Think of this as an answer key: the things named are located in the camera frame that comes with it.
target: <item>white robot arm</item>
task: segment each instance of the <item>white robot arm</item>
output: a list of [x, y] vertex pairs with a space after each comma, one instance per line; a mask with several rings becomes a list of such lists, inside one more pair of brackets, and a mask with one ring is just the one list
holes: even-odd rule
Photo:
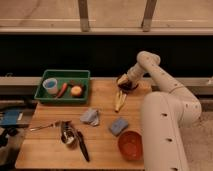
[[149, 73], [160, 91], [146, 95], [141, 107], [141, 125], [146, 171], [188, 171], [178, 125], [189, 124], [201, 114], [199, 100], [180, 82], [160, 68], [160, 57], [142, 51], [127, 72], [137, 84]]

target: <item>bowl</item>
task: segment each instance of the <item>bowl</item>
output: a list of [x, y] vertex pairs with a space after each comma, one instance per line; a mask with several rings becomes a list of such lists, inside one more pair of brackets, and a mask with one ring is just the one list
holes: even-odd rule
[[119, 136], [118, 148], [127, 160], [140, 160], [143, 153], [142, 137], [135, 131], [126, 131]]

